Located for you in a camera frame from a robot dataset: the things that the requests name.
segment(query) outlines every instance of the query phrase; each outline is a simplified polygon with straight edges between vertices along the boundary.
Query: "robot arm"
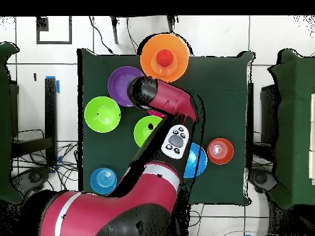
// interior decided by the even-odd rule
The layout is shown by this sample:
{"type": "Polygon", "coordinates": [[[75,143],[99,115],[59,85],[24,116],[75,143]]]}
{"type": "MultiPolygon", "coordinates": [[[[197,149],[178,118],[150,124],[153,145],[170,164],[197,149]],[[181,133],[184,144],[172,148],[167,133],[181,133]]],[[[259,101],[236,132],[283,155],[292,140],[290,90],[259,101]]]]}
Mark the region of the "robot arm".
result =
{"type": "Polygon", "coordinates": [[[106,197],[73,191],[34,194],[25,203],[22,230],[34,223],[37,236],[164,236],[189,156],[196,109],[188,93],[150,77],[134,79],[127,94],[136,107],[167,116],[115,190],[106,197]],[[35,208],[36,217],[31,214],[35,208]]]}

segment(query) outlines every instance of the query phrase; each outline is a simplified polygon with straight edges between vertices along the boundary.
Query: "table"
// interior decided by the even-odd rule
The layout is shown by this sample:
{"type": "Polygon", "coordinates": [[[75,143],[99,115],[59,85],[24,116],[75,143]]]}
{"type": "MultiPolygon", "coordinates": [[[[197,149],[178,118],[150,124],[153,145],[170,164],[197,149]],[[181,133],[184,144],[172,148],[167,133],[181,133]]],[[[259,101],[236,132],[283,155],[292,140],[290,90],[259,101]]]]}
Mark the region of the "table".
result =
{"type": "Polygon", "coordinates": [[[289,49],[280,54],[279,63],[270,68],[281,96],[275,149],[279,184],[269,195],[278,206],[289,209],[294,205],[315,205],[315,186],[308,176],[315,59],[299,57],[289,49]]]}
{"type": "MultiPolygon", "coordinates": [[[[82,64],[78,61],[78,66],[82,66],[82,110],[96,96],[109,96],[107,82],[115,69],[133,66],[142,70],[140,57],[136,55],[94,55],[86,49],[78,52],[82,54],[82,64]]],[[[190,203],[249,203],[244,196],[243,186],[247,69],[252,58],[252,52],[242,52],[237,57],[190,57],[184,75],[172,83],[203,99],[206,122],[202,147],[205,151],[215,138],[226,138],[234,146],[234,157],[226,165],[218,166],[208,160],[205,171],[196,178],[190,203]]],[[[113,169],[119,181],[138,151],[134,126],[149,114],[134,107],[120,108],[121,121],[112,132],[97,133],[83,122],[84,192],[94,192],[90,186],[90,176],[100,167],[113,169]]],[[[194,134],[193,142],[198,138],[198,134],[194,134]]]]}

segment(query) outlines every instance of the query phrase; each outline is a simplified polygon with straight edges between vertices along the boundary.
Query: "red bowl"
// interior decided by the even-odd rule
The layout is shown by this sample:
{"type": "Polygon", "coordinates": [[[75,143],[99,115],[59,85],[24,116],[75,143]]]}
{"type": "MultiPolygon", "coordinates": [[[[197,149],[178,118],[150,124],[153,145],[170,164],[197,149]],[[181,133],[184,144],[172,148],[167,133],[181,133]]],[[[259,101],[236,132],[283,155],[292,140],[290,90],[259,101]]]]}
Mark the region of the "red bowl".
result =
{"type": "Polygon", "coordinates": [[[228,140],[216,138],[208,145],[207,154],[212,163],[224,165],[233,158],[234,148],[228,140]]]}

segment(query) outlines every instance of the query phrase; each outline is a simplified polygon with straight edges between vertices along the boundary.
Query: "green cloth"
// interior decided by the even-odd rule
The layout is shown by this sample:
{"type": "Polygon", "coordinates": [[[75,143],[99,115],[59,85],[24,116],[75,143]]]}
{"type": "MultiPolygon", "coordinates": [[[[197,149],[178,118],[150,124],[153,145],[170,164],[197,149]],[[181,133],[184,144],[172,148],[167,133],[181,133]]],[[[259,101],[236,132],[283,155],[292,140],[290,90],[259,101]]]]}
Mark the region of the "green cloth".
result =
{"type": "MultiPolygon", "coordinates": [[[[238,57],[190,57],[188,68],[172,85],[201,96],[206,111],[204,141],[226,138],[234,146],[234,157],[226,165],[208,160],[204,172],[196,178],[190,203],[230,203],[246,205],[244,196],[245,111],[247,103],[247,68],[252,52],[238,57]]],[[[111,73],[121,66],[140,70],[139,56],[93,55],[82,49],[83,108],[96,96],[109,96],[107,82],[111,73]]],[[[94,192],[90,176],[100,167],[117,174],[118,181],[138,151],[134,127],[147,111],[121,106],[121,121],[109,133],[97,133],[84,122],[83,126],[83,190],[94,192]]]]}
{"type": "Polygon", "coordinates": [[[275,172],[279,184],[269,194],[283,209],[298,204],[315,205],[315,186],[308,173],[315,58],[300,58],[287,49],[270,71],[276,78],[281,103],[277,112],[275,172]]]}
{"type": "Polygon", "coordinates": [[[0,43],[0,200],[9,203],[20,203],[22,201],[20,193],[14,190],[9,182],[11,174],[12,119],[9,75],[6,63],[7,59],[17,52],[18,50],[13,44],[0,43]]]}

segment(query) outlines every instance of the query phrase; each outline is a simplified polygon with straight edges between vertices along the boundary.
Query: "robot control buttons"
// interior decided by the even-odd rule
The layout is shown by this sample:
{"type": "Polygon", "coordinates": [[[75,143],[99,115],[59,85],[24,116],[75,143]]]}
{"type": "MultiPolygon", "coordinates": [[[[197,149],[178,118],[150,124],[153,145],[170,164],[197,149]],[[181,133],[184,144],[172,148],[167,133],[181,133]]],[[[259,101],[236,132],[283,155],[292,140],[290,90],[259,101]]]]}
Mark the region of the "robot control buttons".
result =
{"type": "Polygon", "coordinates": [[[183,157],[189,140],[188,129],[183,125],[175,125],[170,128],[161,147],[162,152],[172,159],[183,157]]]}
{"type": "Polygon", "coordinates": [[[177,147],[177,148],[181,148],[183,146],[183,144],[184,144],[184,141],[183,141],[183,139],[180,136],[172,135],[169,138],[169,143],[172,144],[173,146],[177,147]]]}

